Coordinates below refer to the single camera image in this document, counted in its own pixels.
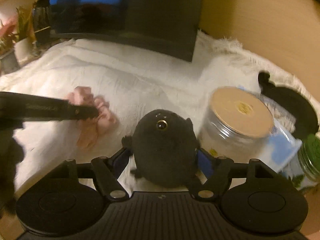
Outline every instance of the blurry hand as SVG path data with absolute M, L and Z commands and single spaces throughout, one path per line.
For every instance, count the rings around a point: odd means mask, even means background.
M 22 147 L 15 141 L 12 127 L 0 123 L 0 210 L 14 213 L 14 178 L 16 164 L 24 158 Z

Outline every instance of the black furry object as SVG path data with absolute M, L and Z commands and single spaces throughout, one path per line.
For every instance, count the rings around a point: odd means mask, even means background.
M 296 139 L 304 140 L 319 130 L 318 117 L 309 101 L 297 91 L 288 87 L 275 86 L 269 81 L 268 72 L 260 72 L 258 82 L 261 93 L 271 98 L 296 118 L 295 131 L 292 135 Z
M 133 136 L 122 138 L 122 145 L 134 155 L 136 178 L 177 187 L 195 177 L 198 141 L 190 118 L 162 109 L 151 111 L 139 121 Z
M 15 213 L 14 178 L 16 165 L 24 158 L 23 148 L 16 142 L 13 129 L 0 125 L 0 218 L 4 210 Z

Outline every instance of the plush toy eye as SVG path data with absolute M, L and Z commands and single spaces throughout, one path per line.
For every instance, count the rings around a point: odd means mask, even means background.
M 156 126 L 158 130 L 164 131 L 167 129 L 168 124 L 165 120 L 159 120 Z

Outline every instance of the white fluffy blanket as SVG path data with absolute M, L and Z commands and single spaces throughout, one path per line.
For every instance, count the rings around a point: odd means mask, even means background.
M 113 155 L 121 148 L 121 138 L 132 134 L 151 110 L 164 108 L 190 117 L 198 133 L 210 93 L 226 85 L 259 92 L 257 76 L 262 69 L 276 84 L 286 84 L 309 98 L 319 116 L 320 104 L 296 77 L 243 50 L 236 41 L 214 40 L 199 32 L 192 63 L 105 41 L 71 40 L 52 47 L 39 60 L 2 76 L 0 90 L 64 98 L 76 86 L 90 86 L 95 95 L 110 101 L 120 125 L 85 152 L 76 148 L 79 131 L 74 121 L 26 122 L 23 130 L 15 132 L 25 149 L 16 177 L 18 195 L 64 159 L 89 162 Z M 143 180 L 135 183 L 129 169 L 120 177 L 127 190 L 151 187 Z

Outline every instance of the green jar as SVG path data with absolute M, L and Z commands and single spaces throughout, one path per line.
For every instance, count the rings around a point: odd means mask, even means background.
M 320 139 L 310 134 L 281 174 L 305 194 L 320 182 Z

